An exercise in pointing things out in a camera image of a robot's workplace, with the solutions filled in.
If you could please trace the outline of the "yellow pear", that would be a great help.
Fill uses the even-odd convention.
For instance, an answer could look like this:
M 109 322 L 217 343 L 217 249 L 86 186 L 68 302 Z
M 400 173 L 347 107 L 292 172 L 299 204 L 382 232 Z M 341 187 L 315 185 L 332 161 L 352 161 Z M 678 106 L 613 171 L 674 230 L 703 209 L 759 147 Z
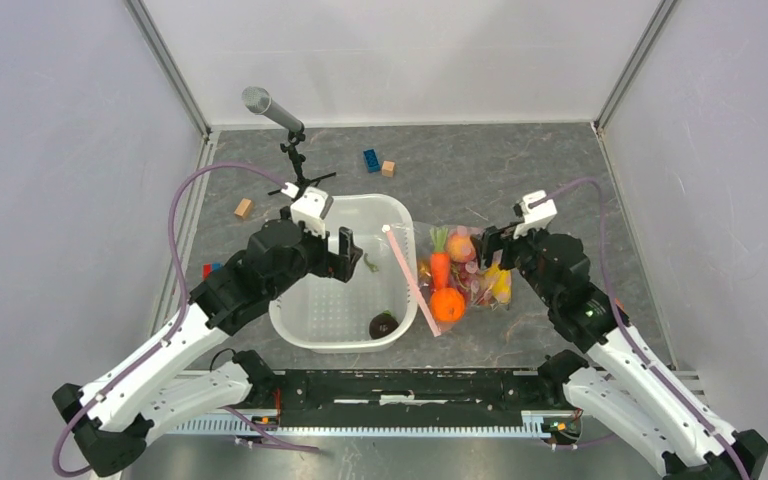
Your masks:
M 512 276 L 510 270 L 502 269 L 498 264 L 489 267 L 484 275 L 485 289 L 499 304 L 507 305 L 512 298 Z

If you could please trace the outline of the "white plastic basket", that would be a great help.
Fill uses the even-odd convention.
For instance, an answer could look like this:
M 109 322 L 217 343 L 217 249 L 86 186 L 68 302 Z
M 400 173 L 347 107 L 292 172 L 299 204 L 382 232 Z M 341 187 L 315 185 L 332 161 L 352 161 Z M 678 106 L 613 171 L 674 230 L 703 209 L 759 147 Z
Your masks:
M 316 353 L 384 350 L 407 332 L 418 307 L 408 295 L 382 226 L 411 224 L 411 214 L 400 201 L 388 195 L 345 195 L 333 198 L 325 222 L 330 233 L 330 252 L 339 250 L 338 229 L 347 227 L 353 231 L 363 256 L 368 253 L 380 271 L 371 273 L 362 256 L 348 283 L 308 275 L 270 304 L 270 322 L 284 340 Z M 399 328 L 385 338 L 373 340 L 368 325 L 384 311 L 393 314 Z

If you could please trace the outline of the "orange tangerine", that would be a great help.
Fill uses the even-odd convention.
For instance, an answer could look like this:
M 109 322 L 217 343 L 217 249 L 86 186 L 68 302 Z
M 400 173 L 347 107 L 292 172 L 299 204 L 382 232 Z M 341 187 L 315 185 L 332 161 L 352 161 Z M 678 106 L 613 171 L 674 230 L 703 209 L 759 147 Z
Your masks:
M 431 294 L 429 309 L 436 322 L 455 323 L 464 316 L 466 301 L 457 289 L 441 288 Z

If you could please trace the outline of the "peach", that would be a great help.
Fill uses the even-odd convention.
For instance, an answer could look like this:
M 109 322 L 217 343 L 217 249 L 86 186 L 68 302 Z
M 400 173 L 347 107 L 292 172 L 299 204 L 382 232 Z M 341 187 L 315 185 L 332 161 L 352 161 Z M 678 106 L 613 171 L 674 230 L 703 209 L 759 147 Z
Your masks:
M 468 263 L 476 257 L 476 249 L 468 234 L 452 234 L 446 241 L 446 252 L 450 260 L 456 263 Z

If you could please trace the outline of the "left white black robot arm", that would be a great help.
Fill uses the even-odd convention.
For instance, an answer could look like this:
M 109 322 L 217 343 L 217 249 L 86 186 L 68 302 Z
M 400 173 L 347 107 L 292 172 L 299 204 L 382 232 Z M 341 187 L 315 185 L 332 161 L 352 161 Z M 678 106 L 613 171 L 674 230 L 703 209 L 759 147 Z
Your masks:
M 150 431 L 159 427 L 143 409 L 162 386 L 266 314 L 272 301 L 305 276 L 352 278 L 363 251 L 345 226 L 337 243 L 338 250 L 330 251 L 330 235 L 318 235 L 304 222 L 266 222 L 130 357 L 93 382 L 60 386 L 52 400 L 66 427 L 52 456 L 55 473 L 106 477 L 130 466 L 148 447 Z

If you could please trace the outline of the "purple grapes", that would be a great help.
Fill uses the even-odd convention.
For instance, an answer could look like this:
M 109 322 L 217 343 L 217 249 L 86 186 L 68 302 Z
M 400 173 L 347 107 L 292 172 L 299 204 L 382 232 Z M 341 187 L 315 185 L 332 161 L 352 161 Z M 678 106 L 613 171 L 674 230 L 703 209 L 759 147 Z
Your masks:
M 476 261 L 451 264 L 451 282 L 468 304 L 482 305 L 487 302 L 484 273 Z

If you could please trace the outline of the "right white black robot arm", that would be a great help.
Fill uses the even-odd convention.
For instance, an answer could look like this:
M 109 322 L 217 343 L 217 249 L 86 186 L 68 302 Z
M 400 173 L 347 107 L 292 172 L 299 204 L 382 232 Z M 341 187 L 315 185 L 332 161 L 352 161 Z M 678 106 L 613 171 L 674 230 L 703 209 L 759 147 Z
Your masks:
M 538 370 L 540 400 L 590 414 L 643 456 L 663 479 L 757 479 L 768 442 L 716 415 L 645 344 L 613 296 L 590 279 L 580 240 L 490 227 L 479 239 L 486 265 L 515 270 L 577 347 Z

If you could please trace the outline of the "orange carrot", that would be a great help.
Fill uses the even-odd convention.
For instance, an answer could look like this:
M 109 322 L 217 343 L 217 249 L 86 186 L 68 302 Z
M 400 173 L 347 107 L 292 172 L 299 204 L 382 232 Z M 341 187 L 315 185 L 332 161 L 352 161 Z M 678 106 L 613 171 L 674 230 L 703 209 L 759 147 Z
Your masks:
M 450 275 L 450 256 L 446 250 L 449 230 L 446 227 L 432 227 L 430 238 L 432 253 L 429 260 L 432 288 L 434 291 L 448 287 Z

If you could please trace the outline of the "brown kiwi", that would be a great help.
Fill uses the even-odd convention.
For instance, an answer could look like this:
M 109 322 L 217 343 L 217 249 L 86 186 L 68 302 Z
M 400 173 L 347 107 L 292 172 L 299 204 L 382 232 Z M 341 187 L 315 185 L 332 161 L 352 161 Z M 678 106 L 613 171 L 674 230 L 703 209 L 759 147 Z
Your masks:
M 428 286 L 431 284 L 432 275 L 430 272 L 430 265 L 427 260 L 419 259 L 417 261 L 417 282 L 420 286 Z

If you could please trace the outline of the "clear zip top bag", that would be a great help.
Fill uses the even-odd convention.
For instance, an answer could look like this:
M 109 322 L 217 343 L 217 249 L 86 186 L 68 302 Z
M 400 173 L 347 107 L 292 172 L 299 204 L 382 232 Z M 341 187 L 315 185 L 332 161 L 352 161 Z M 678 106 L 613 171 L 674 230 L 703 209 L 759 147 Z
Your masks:
M 500 255 L 488 266 L 479 259 L 479 229 L 414 222 L 385 224 L 382 233 L 433 337 L 474 310 L 512 303 L 512 275 L 499 266 Z

